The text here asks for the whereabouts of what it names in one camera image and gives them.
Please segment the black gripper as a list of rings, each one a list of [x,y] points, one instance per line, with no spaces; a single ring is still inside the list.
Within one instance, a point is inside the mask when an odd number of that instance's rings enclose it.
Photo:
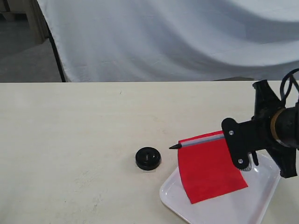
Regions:
[[[283,178],[297,176],[296,156],[299,149],[299,104],[287,108],[268,81],[253,83],[254,116],[237,123],[225,118],[222,131],[236,168],[258,165],[257,151],[266,150],[280,169]]]

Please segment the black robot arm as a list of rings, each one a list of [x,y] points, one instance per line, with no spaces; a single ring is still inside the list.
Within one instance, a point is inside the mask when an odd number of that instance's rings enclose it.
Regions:
[[[296,153],[299,148],[299,105],[286,108],[267,80],[253,83],[255,110],[251,120],[238,123],[222,121],[222,131],[233,165],[246,170],[259,164],[258,150],[266,150],[280,169],[280,176],[297,176]]]

